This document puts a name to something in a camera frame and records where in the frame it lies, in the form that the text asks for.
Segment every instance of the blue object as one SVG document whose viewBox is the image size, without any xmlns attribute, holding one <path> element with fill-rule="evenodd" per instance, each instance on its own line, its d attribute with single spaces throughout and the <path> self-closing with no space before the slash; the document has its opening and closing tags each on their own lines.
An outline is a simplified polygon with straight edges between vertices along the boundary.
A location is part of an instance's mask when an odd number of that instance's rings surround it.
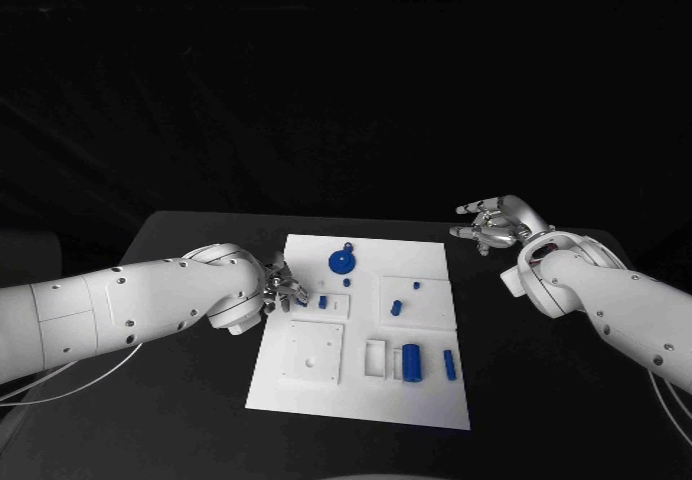
<svg viewBox="0 0 692 480">
<path fill-rule="evenodd" d="M 414 343 L 408 343 L 401 348 L 404 381 L 420 382 L 423 380 L 421 373 L 421 347 Z"/>
<path fill-rule="evenodd" d="M 447 378 L 458 379 L 458 372 L 455 371 L 455 359 L 452 358 L 452 350 L 445 351 L 445 366 L 447 367 Z"/>
<path fill-rule="evenodd" d="M 339 275 L 346 275 L 357 267 L 357 257 L 354 256 L 354 245 L 348 242 L 344 250 L 339 250 L 329 257 L 329 268 Z"/>
<path fill-rule="evenodd" d="M 393 315 L 398 317 L 400 313 L 401 313 L 401 301 L 396 300 L 393 305 Z"/>
</svg>

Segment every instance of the white platform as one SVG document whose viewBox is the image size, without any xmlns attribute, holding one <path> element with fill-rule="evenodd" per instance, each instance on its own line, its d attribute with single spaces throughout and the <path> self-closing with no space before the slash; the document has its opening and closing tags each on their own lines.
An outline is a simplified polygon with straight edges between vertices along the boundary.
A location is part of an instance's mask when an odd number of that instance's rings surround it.
<svg viewBox="0 0 692 480">
<path fill-rule="evenodd" d="M 354 243 L 357 268 L 351 274 L 338 275 L 329 269 L 328 260 L 346 242 Z M 302 318 L 303 307 L 299 306 L 292 306 L 289 314 L 280 309 L 274 311 L 267 319 L 246 407 L 470 430 L 456 331 L 393 327 L 384 325 L 380 318 L 384 277 L 411 279 L 410 282 L 406 281 L 407 285 L 411 284 L 407 288 L 413 288 L 413 282 L 420 281 L 421 292 L 417 292 L 421 295 L 426 280 L 449 281 L 445 245 L 289 235 L 285 255 L 293 274 L 310 292 L 310 302 L 319 303 L 321 294 L 349 295 L 349 314 L 346 319 L 331 315 L 332 312 L 325 312 L 325 317 L 321 317 L 319 309 L 310 308 L 303 314 L 306 318 Z M 351 279 L 351 287 L 344 286 L 345 278 Z M 452 291 L 449 295 L 440 289 L 436 292 L 437 306 L 433 310 L 452 312 L 453 315 Z M 310 359 L 309 363 L 318 366 L 323 360 L 321 355 L 332 355 L 318 352 L 303 359 L 305 352 L 299 356 L 290 350 L 292 323 L 302 321 L 344 326 L 344 332 L 339 332 L 344 336 L 338 381 L 332 381 L 332 376 L 331 382 L 310 381 L 306 378 L 302 381 L 285 379 L 287 359 L 293 360 L 293 365 L 303 365 Z M 368 340 L 385 341 L 384 381 L 374 381 L 365 376 Z M 424 379 L 420 383 L 403 382 L 394 378 L 394 349 L 401 349 L 407 343 L 416 343 L 421 347 Z M 456 381 L 447 379 L 445 350 L 453 352 Z"/>
</svg>

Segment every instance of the white cable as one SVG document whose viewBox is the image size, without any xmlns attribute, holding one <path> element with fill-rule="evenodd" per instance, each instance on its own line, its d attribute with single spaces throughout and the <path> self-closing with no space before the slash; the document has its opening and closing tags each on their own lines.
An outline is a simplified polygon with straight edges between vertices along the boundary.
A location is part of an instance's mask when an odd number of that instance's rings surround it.
<svg viewBox="0 0 692 480">
<path fill-rule="evenodd" d="M 681 406 L 681 408 L 685 410 L 685 413 L 688 414 L 688 417 L 692 419 L 692 413 L 690 412 L 688 410 L 688 407 L 685 405 L 685 403 L 682 403 L 682 400 L 681 400 L 681 397 L 678 396 L 678 393 L 674 389 L 674 386 L 671 385 L 671 382 L 667 380 L 667 385 L 668 385 L 668 388 L 671 390 L 671 393 L 674 394 L 674 397 L 675 397 L 675 400 L 678 402 L 678 405 Z"/>
<path fill-rule="evenodd" d="M 0 403 L 0 407 L 16 407 L 21 405 L 35 405 L 37 403 L 45 403 L 45 402 L 52 402 L 54 400 L 58 400 L 60 398 L 67 397 L 68 395 L 73 395 L 74 393 L 80 392 L 80 390 L 84 390 L 87 387 L 91 387 L 100 380 L 103 380 L 122 366 L 123 364 L 130 360 L 132 356 L 137 353 L 137 350 L 145 344 L 140 343 L 137 345 L 137 348 L 133 350 L 130 355 L 126 357 L 126 359 L 116 365 L 116 367 L 109 370 L 109 372 L 104 373 L 96 380 L 93 380 L 87 385 L 83 385 L 78 389 L 73 390 L 68 393 L 64 393 L 62 395 L 58 395 L 57 397 L 52 398 L 45 398 L 44 400 L 37 400 L 35 402 L 21 402 L 21 403 Z"/>
<path fill-rule="evenodd" d="M 8 400 L 11 397 L 13 397 L 15 395 L 18 395 L 19 393 L 25 392 L 26 390 L 29 390 L 31 388 L 34 388 L 37 385 L 39 385 L 39 383 L 44 383 L 47 380 L 50 380 L 51 378 L 54 378 L 60 373 L 62 373 L 77 362 L 73 362 L 73 363 L 68 363 L 64 367 L 61 367 L 60 370 L 57 370 L 54 373 L 50 373 L 48 375 L 45 375 L 44 377 L 41 377 L 34 383 L 31 383 L 29 385 L 26 385 L 25 387 L 22 387 L 19 390 L 15 390 L 12 393 L 9 393 L 8 395 L 3 395 L 0 397 L 0 402 L 3 400 Z"/>
<path fill-rule="evenodd" d="M 681 428 L 681 425 L 678 424 L 675 418 L 674 418 L 674 415 L 671 413 L 671 410 L 668 409 L 668 405 L 667 405 L 667 402 L 664 401 L 664 397 L 661 396 L 661 391 L 659 391 L 659 386 L 656 385 L 656 380 L 654 378 L 654 373 L 651 370 L 649 371 L 649 378 L 652 379 L 652 384 L 654 384 L 654 389 L 656 390 L 656 396 L 659 397 L 659 402 L 661 402 L 661 405 L 664 406 L 664 410 L 667 411 L 668 413 L 668 418 L 671 419 L 671 421 L 674 422 L 674 425 L 675 425 L 675 428 L 678 429 L 678 431 L 681 432 L 681 435 L 685 437 L 685 440 L 688 441 L 690 443 L 690 446 L 692 447 L 692 440 L 690 439 L 688 435 L 685 434 L 685 432 L 682 431 L 682 428 Z"/>
</svg>

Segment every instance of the black table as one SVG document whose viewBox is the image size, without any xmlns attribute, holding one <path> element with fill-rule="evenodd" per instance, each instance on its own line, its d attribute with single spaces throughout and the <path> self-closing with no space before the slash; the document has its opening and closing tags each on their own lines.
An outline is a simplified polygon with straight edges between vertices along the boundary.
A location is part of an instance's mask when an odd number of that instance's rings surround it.
<svg viewBox="0 0 692 480">
<path fill-rule="evenodd" d="M 566 230 L 626 260 L 610 234 Z M 86 391 L 31 407 L 2 456 L 3 478 L 692 475 L 645 370 L 600 341 L 583 314 L 553 320 L 509 294 L 499 274 L 518 247 L 483 258 L 442 223 L 159 212 L 123 264 L 224 242 L 263 258 L 283 249 L 289 233 L 446 244 L 473 430 L 247 410 L 264 323 L 234 337 L 204 319 L 145 345 Z M 83 385 L 129 351 L 81 362 L 42 396 Z"/>
</svg>

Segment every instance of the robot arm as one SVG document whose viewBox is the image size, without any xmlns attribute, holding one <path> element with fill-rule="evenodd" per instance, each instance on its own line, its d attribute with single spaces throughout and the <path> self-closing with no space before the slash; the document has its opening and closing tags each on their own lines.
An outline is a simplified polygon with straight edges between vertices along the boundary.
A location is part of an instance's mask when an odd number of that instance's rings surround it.
<svg viewBox="0 0 692 480">
<path fill-rule="evenodd" d="M 279 258 L 267 267 L 237 245 L 52 282 L 0 289 L 0 384 L 189 328 L 208 315 L 231 334 L 308 293 Z"/>
<path fill-rule="evenodd" d="M 499 238 L 522 242 L 518 265 L 501 275 L 514 295 L 527 294 L 551 318 L 584 312 L 602 339 L 692 392 L 692 296 L 628 270 L 594 239 L 557 232 L 517 197 L 458 209 L 479 211 L 475 223 L 450 233 L 476 239 L 483 255 L 489 247 L 512 246 Z"/>
</svg>

